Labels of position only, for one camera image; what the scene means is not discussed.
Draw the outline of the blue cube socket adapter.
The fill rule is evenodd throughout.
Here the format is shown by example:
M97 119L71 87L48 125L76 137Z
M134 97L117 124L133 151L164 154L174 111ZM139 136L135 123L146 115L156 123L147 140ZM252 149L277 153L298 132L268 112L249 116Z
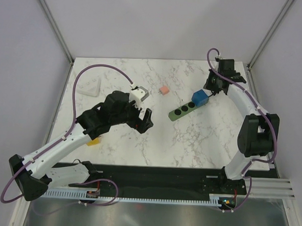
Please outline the blue cube socket adapter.
M196 91L191 98L196 107L205 105L209 101L209 96L203 89Z

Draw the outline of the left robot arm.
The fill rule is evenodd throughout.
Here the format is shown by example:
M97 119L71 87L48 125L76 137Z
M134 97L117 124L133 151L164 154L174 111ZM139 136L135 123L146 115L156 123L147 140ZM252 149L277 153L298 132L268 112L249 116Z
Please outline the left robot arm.
M141 103L148 96L148 91L143 87L132 89L129 93L116 90L107 95L104 102L74 118L65 135L24 157L18 154L10 157L11 181L17 183L21 196L27 201L34 201L49 188L69 184L93 187L98 175L89 162L64 168L54 168L54 165L80 146L107 133L112 126L126 124L141 134L145 133L154 125L149 108L145 110L143 118L139 117Z

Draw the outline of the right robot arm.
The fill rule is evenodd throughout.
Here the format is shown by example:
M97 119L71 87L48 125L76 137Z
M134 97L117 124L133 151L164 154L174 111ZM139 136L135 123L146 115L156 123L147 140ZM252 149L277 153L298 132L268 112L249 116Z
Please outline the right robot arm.
M245 176L253 162L269 163L263 159L277 149L279 117L260 106L250 93L246 79L235 70L233 59L215 59L216 67L209 69L204 88L214 95L223 92L237 107L243 123L237 137L238 151L224 167L226 176L217 180L222 193L235 188L235 181Z

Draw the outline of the pink plug adapter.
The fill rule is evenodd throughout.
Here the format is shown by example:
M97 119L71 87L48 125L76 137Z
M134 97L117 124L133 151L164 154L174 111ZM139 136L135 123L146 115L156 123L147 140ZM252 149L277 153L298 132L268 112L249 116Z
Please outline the pink plug adapter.
M161 94L161 95L166 95L169 93L169 88L167 86L162 86L161 88L159 88L158 92Z

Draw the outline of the yellow plug adapter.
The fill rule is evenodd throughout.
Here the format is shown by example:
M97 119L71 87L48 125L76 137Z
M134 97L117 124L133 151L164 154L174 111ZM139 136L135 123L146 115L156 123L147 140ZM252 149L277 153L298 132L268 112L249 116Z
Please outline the yellow plug adapter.
M97 137L97 138L95 138L94 140L88 142L88 143L87 143L87 146L88 146L88 147L95 146L95 145L99 144L100 142L101 142L101 141L100 141L100 138Z

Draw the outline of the green power strip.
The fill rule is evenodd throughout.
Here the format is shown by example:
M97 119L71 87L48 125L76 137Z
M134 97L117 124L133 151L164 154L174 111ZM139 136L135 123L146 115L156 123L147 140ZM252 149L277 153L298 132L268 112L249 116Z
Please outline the green power strip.
M176 108L175 110L169 112L168 117L172 122L174 122L184 117L185 115L189 114L190 112L195 111L196 109L198 109L198 107L195 105L194 102L190 101Z

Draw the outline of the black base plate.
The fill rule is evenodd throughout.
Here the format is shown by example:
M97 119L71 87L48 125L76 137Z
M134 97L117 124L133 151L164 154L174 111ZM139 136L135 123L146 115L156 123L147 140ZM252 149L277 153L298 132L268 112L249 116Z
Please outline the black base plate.
M103 194L158 198L208 199L215 195L245 195L244 180L227 179L223 169L93 164L85 187Z

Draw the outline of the aluminium frame rail right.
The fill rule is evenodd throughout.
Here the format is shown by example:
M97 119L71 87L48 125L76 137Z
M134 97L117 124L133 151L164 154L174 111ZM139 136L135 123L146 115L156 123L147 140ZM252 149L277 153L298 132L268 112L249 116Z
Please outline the aluminium frame rail right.
M247 68L250 71L260 55L263 53L264 49L278 30L279 26L283 22L284 18L286 17L287 13L290 11L293 4L296 2L296 0L286 0L285 3L282 5L280 11L277 13L277 16L275 17L274 21L272 22L271 26L267 30L266 34L264 35L261 43L257 47L256 51L254 52L252 58L247 63Z

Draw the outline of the aluminium frame rail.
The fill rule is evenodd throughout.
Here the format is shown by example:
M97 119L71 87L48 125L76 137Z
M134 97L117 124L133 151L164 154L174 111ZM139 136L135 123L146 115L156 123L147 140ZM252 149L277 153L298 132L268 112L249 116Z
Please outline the aluminium frame rail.
M275 17L274 21L272 22L271 26L267 30L266 34L264 35L261 43L257 47L256 51L254 52L252 58L247 63L247 68L250 71L260 55L263 53L264 49L278 30L279 26L283 22L284 18L286 17L287 13L290 11L293 4L296 2L296 0L286 0L285 3L282 5L280 11L277 13L277 16Z
M62 48L63 53L65 54L69 64L72 66L74 64L74 58L66 44L66 41L61 33L61 30L57 25L57 22L49 8L48 3L46 2L46 0L37 0L37 1L40 4L41 9L43 10L45 17L48 20L48 23L50 24L60 47Z

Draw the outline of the aluminium frame rail left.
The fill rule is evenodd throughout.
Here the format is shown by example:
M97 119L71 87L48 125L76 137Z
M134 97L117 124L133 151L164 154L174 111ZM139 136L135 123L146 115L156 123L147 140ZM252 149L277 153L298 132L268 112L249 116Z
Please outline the aluminium frame rail left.
M66 41L61 33L61 30L57 25L57 22L49 8L48 3L46 2L46 0L37 0L37 1L40 4L41 9L43 10L45 17L48 20L48 23L50 24L60 47L62 48L63 53L65 54L69 64L72 66L74 64L74 58L66 44Z

